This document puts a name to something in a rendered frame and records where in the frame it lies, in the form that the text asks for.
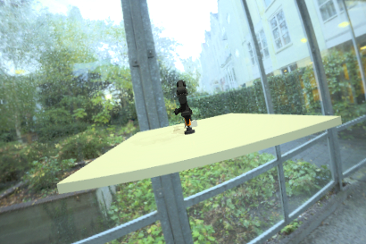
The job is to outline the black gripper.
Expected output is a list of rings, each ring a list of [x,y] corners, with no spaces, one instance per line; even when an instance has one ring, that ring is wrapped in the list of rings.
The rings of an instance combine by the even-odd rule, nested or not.
[[[182,113],[181,113],[181,116],[185,118],[187,124],[189,124],[189,119],[190,119],[190,111],[189,111],[189,108],[188,108],[188,104],[183,104],[183,105],[180,105],[181,109],[182,109]]]

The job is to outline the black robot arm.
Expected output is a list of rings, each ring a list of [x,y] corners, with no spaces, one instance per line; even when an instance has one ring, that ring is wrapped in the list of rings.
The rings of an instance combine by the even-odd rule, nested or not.
[[[183,80],[178,80],[178,82],[177,82],[177,90],[176,91],[177,91],[177,97],[179,98],[180,104],[181,105],[187,104],[187,98],[186,98],[186,96],[187,96],[186,82],[183,81]],[[190,107],[188,107],[188,108],[189,108],[190,113],[193,114],[192,113],[192,110],[190,109]],[[182,109],[181,109],[181,107],[179,107],[179,109],[178,108],[175,108],[174,113],[176,115],[179,114],[179,113],[181,113],[181,112],[183,112]],[[190,114],[190,121],[192,121],[191,114]]]

